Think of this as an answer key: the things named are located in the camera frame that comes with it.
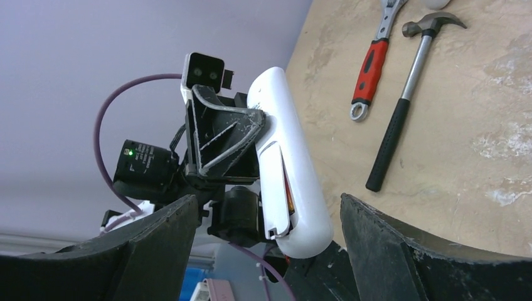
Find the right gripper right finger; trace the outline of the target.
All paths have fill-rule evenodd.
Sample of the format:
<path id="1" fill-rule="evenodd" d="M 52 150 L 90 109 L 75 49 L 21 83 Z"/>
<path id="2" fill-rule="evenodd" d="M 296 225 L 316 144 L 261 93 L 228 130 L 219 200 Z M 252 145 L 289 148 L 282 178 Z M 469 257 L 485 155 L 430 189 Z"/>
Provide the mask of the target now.
<path id="1" fill-rule="evenodd" d="M 342 194 L 344 240 L 362 300 L 530 300 L 531 259 L 446 240 Z"/>

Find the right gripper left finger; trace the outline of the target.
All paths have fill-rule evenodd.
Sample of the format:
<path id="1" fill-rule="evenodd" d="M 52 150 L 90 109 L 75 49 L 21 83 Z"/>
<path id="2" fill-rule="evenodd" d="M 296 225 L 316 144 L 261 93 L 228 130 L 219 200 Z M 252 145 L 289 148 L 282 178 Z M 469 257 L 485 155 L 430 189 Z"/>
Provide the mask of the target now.
<path id="1" fill-rule="evenodd" d="M 1 257 L 2 300 L 177 300 L 198 224 L 185 196 L 54 253 Z"/>

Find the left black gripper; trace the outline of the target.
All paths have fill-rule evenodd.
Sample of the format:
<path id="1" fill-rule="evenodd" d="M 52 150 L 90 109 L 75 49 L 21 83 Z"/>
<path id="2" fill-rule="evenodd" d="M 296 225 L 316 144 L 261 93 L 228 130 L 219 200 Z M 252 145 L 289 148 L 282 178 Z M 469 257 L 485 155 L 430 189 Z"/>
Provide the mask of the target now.
<path id="1" fill-rule="evenodd" d="M 225 105 L 204 85 L 192 94 L 188 124 L 178 130 L 188 145 L 178 169 L 179 196 L 196 196 L 207 235 L 236 245 L 264 242 L 260 193 L 249 187 L 259 178 L 255 139 L 265 113 Z"/>

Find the red battery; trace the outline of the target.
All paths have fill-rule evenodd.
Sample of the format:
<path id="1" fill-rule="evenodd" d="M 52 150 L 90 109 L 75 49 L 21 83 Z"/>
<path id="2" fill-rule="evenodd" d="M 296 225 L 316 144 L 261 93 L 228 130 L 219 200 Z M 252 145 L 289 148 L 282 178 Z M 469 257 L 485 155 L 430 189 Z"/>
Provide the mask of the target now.
<path id="1" fill-rule="evenodd" d="M 294 203 L 292 199 L 292 192 L 290 190 L 289 180 L 288 180 L 286 173 L 284 173 L 284 187 L 285 187 L 288 212 L 289 212 L 289 215 L 292 215 L 295 213 L 295 207 L 294 207 Z"/>

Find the white remote control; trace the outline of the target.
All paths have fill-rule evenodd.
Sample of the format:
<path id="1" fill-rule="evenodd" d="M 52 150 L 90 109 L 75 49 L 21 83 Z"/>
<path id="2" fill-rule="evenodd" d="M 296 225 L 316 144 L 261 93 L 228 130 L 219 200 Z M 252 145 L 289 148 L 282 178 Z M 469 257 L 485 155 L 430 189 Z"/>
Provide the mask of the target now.
<path id="1" fill-rule="evenodd" d="M 314 257 L 331 244 L 334 227 L 285 71 L 275 66 L 261 73 L 248 91 L 247 105 L 266 116 L 265 127 L 255 141 L 265 237 L 291 258 Z M 295 207 L 292 215 L 284 173 Z"/>

